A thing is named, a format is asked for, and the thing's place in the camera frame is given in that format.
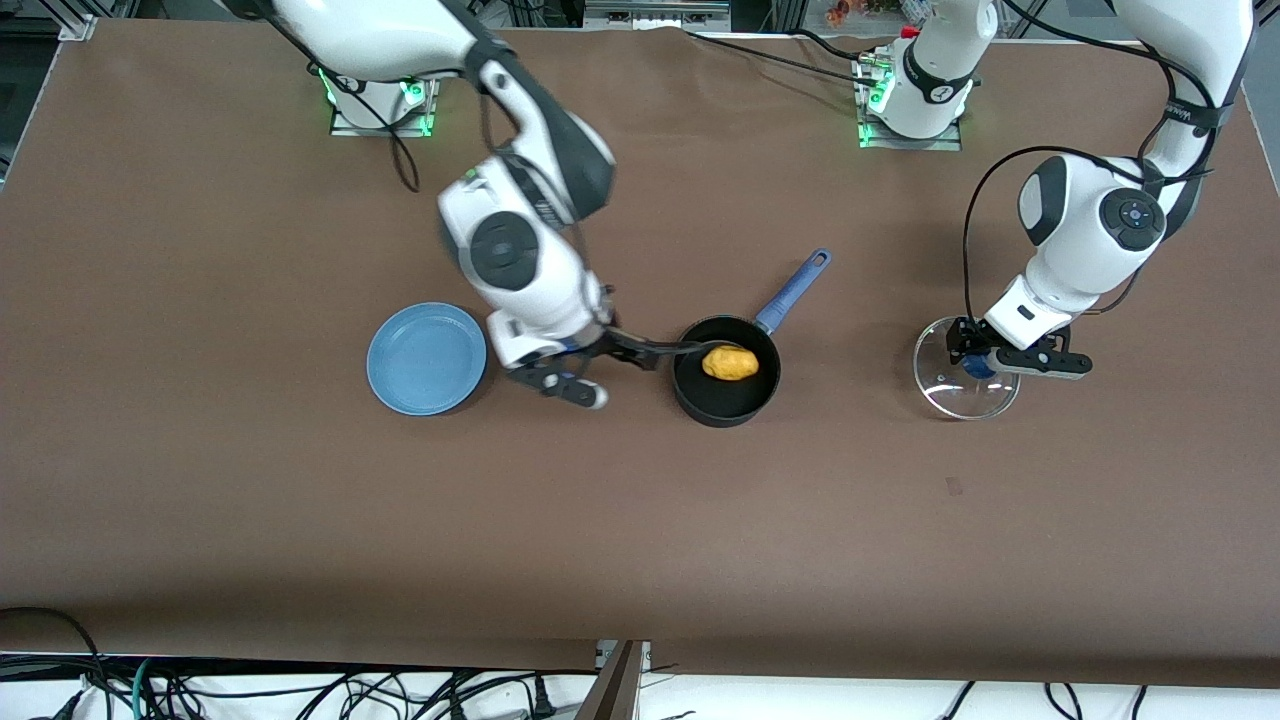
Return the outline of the brown table cover sheet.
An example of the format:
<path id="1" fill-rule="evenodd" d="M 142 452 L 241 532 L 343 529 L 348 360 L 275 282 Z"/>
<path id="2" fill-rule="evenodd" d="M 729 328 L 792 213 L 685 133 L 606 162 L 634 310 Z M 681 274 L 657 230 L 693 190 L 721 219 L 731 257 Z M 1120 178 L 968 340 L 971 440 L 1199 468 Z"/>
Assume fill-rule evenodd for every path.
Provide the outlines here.
<path id="1" fill-rule="evenodd" d="M 986 421 L 913 380 L 963 310 L 961 225 L 1004 154 L 1128 155 L 1151 63 L 998 44 L 960 152 L 864 149 L 835 79 L 677 29 L 508 36 L 612 146 L 585 225 L 627 329 L 751 315 L 812 250 L 748 424 L 608 359 L 590 411 L 486 378 L 380 404 L 376 328 L 484 314 L 436 193 L 486 150 L 463 82 L 413 143 L 326 131 L 259 24 L 113 20 L 64 45 L 0 190 L 0 607 L 108 653 L 681 673 L 1280 687 L 1280 197 L 1245 104 L 1193 220 L 1084 379 Z"/>

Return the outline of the grey metal profile post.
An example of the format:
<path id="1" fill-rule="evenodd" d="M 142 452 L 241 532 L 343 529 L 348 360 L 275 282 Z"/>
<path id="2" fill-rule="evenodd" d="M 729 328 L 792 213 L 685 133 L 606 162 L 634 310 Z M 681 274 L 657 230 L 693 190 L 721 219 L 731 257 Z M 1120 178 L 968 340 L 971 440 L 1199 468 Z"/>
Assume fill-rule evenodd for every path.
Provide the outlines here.
<path id="1" fill-rule="evenodd" d="M 640 680 L 652 670 L 649 641 L 599 641 L 603 662 L 573 720 L 637 720 Z"/>

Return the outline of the blue round plate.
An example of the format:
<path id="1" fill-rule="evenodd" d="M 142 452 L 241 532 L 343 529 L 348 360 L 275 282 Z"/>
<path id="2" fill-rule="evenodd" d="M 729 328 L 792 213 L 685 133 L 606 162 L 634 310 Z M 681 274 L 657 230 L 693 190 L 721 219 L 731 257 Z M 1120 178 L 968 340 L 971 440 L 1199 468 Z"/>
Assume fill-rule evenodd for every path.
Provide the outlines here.
<path id="1" fill-rule="evenodd" d="M 488 346 L 475 318 L 452 304 L 425 302 L 387 319 L 366 356 L 369 386 L 385 406 L 408 416 L 456 410 L 486 373 Z"/>

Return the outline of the yellow potato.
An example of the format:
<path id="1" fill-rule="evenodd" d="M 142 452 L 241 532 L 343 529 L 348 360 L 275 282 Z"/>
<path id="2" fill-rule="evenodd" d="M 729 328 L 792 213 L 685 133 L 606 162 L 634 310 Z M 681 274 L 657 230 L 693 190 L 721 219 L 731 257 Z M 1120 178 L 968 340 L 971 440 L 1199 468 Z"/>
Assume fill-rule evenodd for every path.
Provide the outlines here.
<path id="1" fill-rule="evenodd" d="M 756 375 L 760 372 L 760 361 L 749 348 L 717 345 L 703 355 L 700 368 L 713 379 L 739 382 Z"/>

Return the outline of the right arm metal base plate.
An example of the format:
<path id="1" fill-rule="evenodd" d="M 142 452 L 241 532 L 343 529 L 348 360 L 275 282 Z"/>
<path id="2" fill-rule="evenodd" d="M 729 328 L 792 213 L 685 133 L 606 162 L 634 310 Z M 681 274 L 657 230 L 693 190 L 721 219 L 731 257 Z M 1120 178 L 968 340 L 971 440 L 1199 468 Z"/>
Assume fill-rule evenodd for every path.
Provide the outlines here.
<path id="1" fill-rule="evenodd" d="M 319 74 L 332 105 L 330 133 L 334 136 L 401 138 L 429 137 L 433 133 L 438 79 L 366 82 L 346 76 Z"/>

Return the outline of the glass lid with blue knob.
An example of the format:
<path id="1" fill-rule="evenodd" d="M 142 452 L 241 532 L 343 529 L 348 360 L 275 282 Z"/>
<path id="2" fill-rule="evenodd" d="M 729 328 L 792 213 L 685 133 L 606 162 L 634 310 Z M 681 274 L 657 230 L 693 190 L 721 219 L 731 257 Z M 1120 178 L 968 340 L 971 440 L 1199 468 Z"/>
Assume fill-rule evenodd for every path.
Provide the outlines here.
<path id="1" fill-rule="evenodd" d="M 948 332 L 959 320 L 959 316 L 945 316 L 920 333 L 911 359 L 916 388 L 947 418 L 995 418 L 1012 405 L 1021 378 L 998 370 L 988 355 L 954 352 Z"/>

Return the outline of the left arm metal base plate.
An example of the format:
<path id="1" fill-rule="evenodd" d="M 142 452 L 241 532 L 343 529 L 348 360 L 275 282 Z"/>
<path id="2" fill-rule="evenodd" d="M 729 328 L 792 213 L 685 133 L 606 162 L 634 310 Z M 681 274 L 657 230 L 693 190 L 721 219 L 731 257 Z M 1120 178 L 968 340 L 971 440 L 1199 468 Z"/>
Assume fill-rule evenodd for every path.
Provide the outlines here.
<path id="1" fill-rule="evenodd" d="M 955 119 L 941 135 L 931 138 L 913 138 L 891 129 L 879 114 L 895 90 L 890 61 L 874 59 L 872 53 L 860 53 L 850 65 L 856 79 L 870 81 L 870 85 L 858 85 L 854 90 L 858 143 L 861 149 L 946 152 L 957 152 L 963 149 L 959 122 Z"/>

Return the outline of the colourful background object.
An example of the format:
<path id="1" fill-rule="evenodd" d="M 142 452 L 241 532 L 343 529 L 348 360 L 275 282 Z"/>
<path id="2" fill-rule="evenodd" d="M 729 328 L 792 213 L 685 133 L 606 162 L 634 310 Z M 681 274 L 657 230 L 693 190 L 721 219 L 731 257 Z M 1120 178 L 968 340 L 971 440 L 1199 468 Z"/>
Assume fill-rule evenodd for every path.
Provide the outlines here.
<path id="1" fill-rule="evenodd" d="M 824 18 L 831 28 L 845 26 L 851 17 L 919 26 L 932 14 L 932 0 L 829 0 Z"/>

